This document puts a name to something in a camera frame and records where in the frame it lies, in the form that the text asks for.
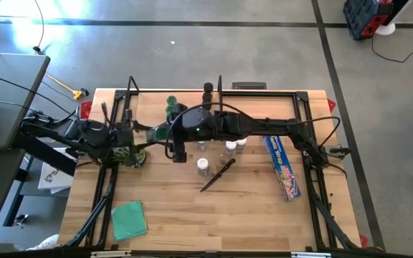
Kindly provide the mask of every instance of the wooden tabletop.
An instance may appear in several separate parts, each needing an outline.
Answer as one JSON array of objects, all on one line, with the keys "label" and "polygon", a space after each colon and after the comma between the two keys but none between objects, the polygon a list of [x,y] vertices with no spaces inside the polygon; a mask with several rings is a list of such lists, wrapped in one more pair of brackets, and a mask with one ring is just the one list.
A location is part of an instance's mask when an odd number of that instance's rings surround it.
[{"label": "wooden tabletop", "polygon": [[[110,111],[114,92],[115,89],[95,91],[90,119],[103,120],[100,103],[106,102]],[[178,102],[189,107],[201,103],[202,92],[139,93],[130,100],[135,119],[149,126],[165,121],[169,95],[175,95]],[[310,90],[308,95],[313,118],[331,115],[325,91]],[[223,101],[254,118],[294,118],[293,101],[289,98],[223,97]],[[317,141],[323,141],[332,129],[330,120],[316,122]],[[137,143],[145,140],[141,134],[135,139]],[[147,148],[148,160],[142,168],[119,167],[113,207],[142,200],[148,233],[115,242],[113,223],[110,222],[107,247],[119,244],[119,249],[130,250],[261,252],[303,251],[307,246],[315,249],[300,152],[294,149],[289,138],[281,139],[302,192],[302,196],[292,202],[283,200],[261,137],[249,137],[244,152],[235,156],[237,162],[202,193],[199,190],[211,178],[197,173],[196,161],[206,158],[219,170],[222,167],[219,154],[224,150],[224,143],[207,143],[205,152],[198,150],[193,143],[187,143],[187,163],[172,163],[163,154],[163,146]],[[333,135],[326,145],[335,144],[337,139]],[[342,166],[339,160],[331,159],[330,162]],[[71,239],[90,215],[98,169],[96,165],[86,165],[76,170],[59,244]],[[332,215],[351,241],[360,245],[345,176],[332,167],[324,169],[324,174]],[[102,217],[103,213],[98,219],[94,240],[98,238]],[[323,217],[319,217],[323,241],[328,244],[326,224]]]}]

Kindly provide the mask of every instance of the black wire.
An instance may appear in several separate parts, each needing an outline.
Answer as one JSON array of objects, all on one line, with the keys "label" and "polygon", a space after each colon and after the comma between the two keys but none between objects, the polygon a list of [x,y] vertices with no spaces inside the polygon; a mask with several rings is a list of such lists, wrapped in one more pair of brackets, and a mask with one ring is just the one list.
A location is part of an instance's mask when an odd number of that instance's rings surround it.
[{"label": "black wire", "polygon": [[3,79],[3,78],[0,78],[0,80],[3,81],[3,82],[7,82],[7,83],[9,83],[9,84],[11,84],[11,85],[13,85],[13,86],[19,87],[19,88],[21,88],[21,89],[28,90],[29,92],[32,92],[32,93],[34,93],[34,94],[36,94],[36,95],[39,95],[40,97],[43,97],[44,99],[49,100],[52,104],[54,104],[55,106],[57,106],[59,109],[65,111],[67,114],[70,114],[70,111],[67,111],[66,109],[64,109],[63,107],[61,107],[61,106],[58,105],[57,103],[55,103],[53,100],[49,99],[48,97],[44,96],[44,95],[41,94],[41,93],[35,92],[34,90],[30,90],[30,89],[27,88],[27,87],[23,87],[23,86],[21,86],[21,85],[18,85],[17,83],[10,82],[10,81],[5,80],[5,79]]},{"label": "black wire", "polygon": [[347,178],[347,172],[346,172],[343,168],[341,168],[340,166],[331,164],[331,163],[328,163],[328,165],[329,165],[329,166],[332,166],[332,167],[334,167],[334,168],[337,168],[338,170],[342,171],[342,173],[345,174],[345,178]]},{"label": "black wire", "polygon": [[326,137],[326,139],[324,139],[324,141],[319,145],[319,148],[322,147],[329,140],[329,138],[334,134],[334,132],[337,130],[337,128],[341,125],[341,119],[339,117],[330,117],[330,118],[337,119],[337,125],[334,126],[334,129],[331,131],[331,133],[328,135],[328,137]]},{"label": "black wire", "polygon": [[1,104],[7,104],[7,105],[16,105],[16,106],[19,106],[19,107],[24,108],[24,109],[26,109],[26,110],[31,110],[31,111],[36,112],[36,110],[31,109],[31,108],[29,108],[29,107],[25,107],[25,106],[20,105],[20,104],[16,104],[16,103],[12,103],[12,102],[7,102],[7,101],[0,101],[0,103],[1,103]]},{"label": "black wire", "polygon": [[69,114],[66,118],[63,118],[61,120],[55,121],[54,124],[58,125],[60,123],[63,123],[64,121],[66,121],[68,118],[71,118],[74,114],[77,114],[79,112],[79,107],[77,107],[74,111],[71,112],[71,114]]},{"label": "black wire", "polygon": [[44,17],[42,16],[41,7],[39,7],[39,4],[37,3],[37,0],[34,0],[34,3],[36,3],[37,9],[39,10],[39,14],[41,15],[41,22],[42,22],[41,39],[39,40],[39,44],[37,45],[37,47],[40,47],[41,42],[42,42],[42,38],[44,38]]},{"label": "black wire", "polygon": [[66,94],[61,93],[60,91],[56,90],[53,88],[53,86],[48,85],[46,82],[41,81],[41,83],[44,83],[44,85],[48,86],[51,90],[55,91],[56,93],[62,95],[63,97],[66,97],[68,100],[74,101],[71,97],[68,97]]},{"label": "black wire", "polygon": [[310,119],[310,120],[304,120],[304,121],[300,121],[300,122],[296,122],[296,123],[288,123],[288,125],[299,125],[299,124],[303,124],[303,123],[312,123],[312,122],[316,122],[316,121],[320,121],[320,120],[327,120],[327,119],[336,119],[337,121],[340,121],[341,119],[339,117],[336,116],[328,116],[328,117],[322,117],[322,118],[314,118],[314,119]]},{"label": "black wire", "polygon": [[332,154],[330,154],[330,153],[326,153],[326,155],[327,155],[327,156],[331,156],[331,157],[333,157],[333,158],[340,158],[340,159],[342,159],[341,157],[338,157],[338,156],[332,155]]},{"label": "black wire", "polygon": [[387,60],[387,61],[391,61],[391,62],[404,63],[404,62],[406,62],[406,61],[409,59],[409,57],[411,57],[411,56],[413,55],[413,52],[411,52],[410,54],[407,55],[406,58],[404,58],[404,60],[397,60],[397,59],[392,59],[392,58],[384,57],[383,55],[377,53],[376,50],[374,49],[374,38],[372,38],[372,40],[371,40],[371,49],[372,49],[372,52],[373,52],[374,54],[378,55],[379,57],[381,57],[381,58],[383,58],[383,59],[385,59],[385,60]]}]

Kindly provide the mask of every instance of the gray floor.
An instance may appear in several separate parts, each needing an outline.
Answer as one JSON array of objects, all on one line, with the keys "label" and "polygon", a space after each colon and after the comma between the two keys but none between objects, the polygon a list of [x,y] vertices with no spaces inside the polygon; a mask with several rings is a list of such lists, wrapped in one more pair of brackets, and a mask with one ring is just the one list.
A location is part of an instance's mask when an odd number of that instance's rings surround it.
[{"label": "gray floor", "polygon": [[[310,0],[42,0],[39,4],[45,19],[315,22]],[[344,22],[343,0],[319,0],[319,4],[324,22]],[[3,0],[0,16],[38,19],[39,12],[32,0]],[[413,21],[413,4],[402,21]],[[387,62],[372,53],[371,41],[355,42],[347,29],[326,33],[387,251],[413,254],[413,57],[404,64]],[[32,53],[40,34],[41,26],[28,19],[0,24],[0,52]],[[98,87],[125,87],[129,75],[140,87],[199,88],[221,74],[225,85],[251,80],[265,81],[271,89],[321,89],[336,101],[316,28],[48,25],[41,48],[52,58],[49,74],[91,93]],[[375,48],[402,59],[413,51],[413,29],[377,37]],[[67,94],[61,87],[58,90]],[[69,110],[77,105],[45,86],[40,92]],[[43,99],[35,98],[32,107],[64,115]],[[346,144],[343,128],[338,137]],[[369,236],[349,158],[345,167],[360,233]],[[61,199],[25,200],[21,212],[36,214],[36,219],[23,229],[0,227],[0,240],[25,248],[57,233],[64,205]]]}]

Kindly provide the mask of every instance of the green cloth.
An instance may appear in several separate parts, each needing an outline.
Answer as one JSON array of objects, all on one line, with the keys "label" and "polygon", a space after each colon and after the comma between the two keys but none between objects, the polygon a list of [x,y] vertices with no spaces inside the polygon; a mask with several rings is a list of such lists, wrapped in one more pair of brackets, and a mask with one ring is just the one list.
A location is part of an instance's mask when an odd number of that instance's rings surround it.
[{"label": "green cloth", "polygon": [[141,201],[132,201],[116,207],[111,211],[111,216],[113,217],[114,238],[116,241],[140,236],[148,231]]}]

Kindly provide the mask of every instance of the desk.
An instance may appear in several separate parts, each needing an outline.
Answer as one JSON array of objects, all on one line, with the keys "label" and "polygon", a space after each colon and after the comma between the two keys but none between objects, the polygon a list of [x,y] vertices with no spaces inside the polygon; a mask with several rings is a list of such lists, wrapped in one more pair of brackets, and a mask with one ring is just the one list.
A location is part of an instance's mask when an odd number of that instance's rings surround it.
[{"label": "desk", "polygon": [[[0,54],[0,78],[36,92],[49,62],[50,58],[46,56]],[[0,101],[28,108],[34,98],[33,92],[0,80]],[[0,103],[0,149],[12,146],[20,120],[27,114],[27,108]]]},{"label": "desk", "polygon": [[[114,92],[115,89],[95,91],[91,119],[103,119],[100,103],[106,102],[111,107]],[[201,94],[192,91],[147,90],[132,96],[130,107],[138,122],[158,125],[165,120],[165,99],[169,95],[175,95],[178,102],[192,106],[201,103]],[[324,91],[308,91],[308,96],[313,118],[331,115]],[[213,101],[217,100],[218,96],[214,93]],[[295,116],[292,100],[281,97],[224,96],[223,101],[255,118],[288,119]],[[332,129],[333,122],[330,120],[315,123],[317,141],[320,143],[324,140]],[[144,137],[137,134],[135,139],[140,143]],[[187,163],[172,163],[159,145],[147,148],[148,160],[142,168],[119,168],[113,207],[132,200],[142,200],[148,233],[115,243],[110,222],[106,246],[119,244],[119,249],[134,251],[283,252],[302,251],[307,246],[315,248],[300,152],[294,149],[289,138],[282,137],[282,140],[302,191],[302,196],[293,202],[283,201],[267,150],[262,139],[257,136],[248,138],[244,153],[235,156],[237,162],[203,193],[199,193],[199,190],[210,178],[196,172],[196,160],[205,157],[220,168],[219,152],[223,150],[224,143],[211,142],[206,152],[197,150],[193,143],[187,143]],[[334,144],[337,144],[335,135],[327,145]],[[331,163],[341,166],[341,162],[334,159]],[[345,176],[332,167],[325,169],[324,173],[332,215],[351,241],[360,245]],[[89,216],[97,177],[96,165],[81,166],[76,170],[60,228],[59,244],[71,239]],[[323,218],[319,217],[323,241],[328,243],[326,225]],[[99,218],[95,227],[95,240],[100,225]]]}]

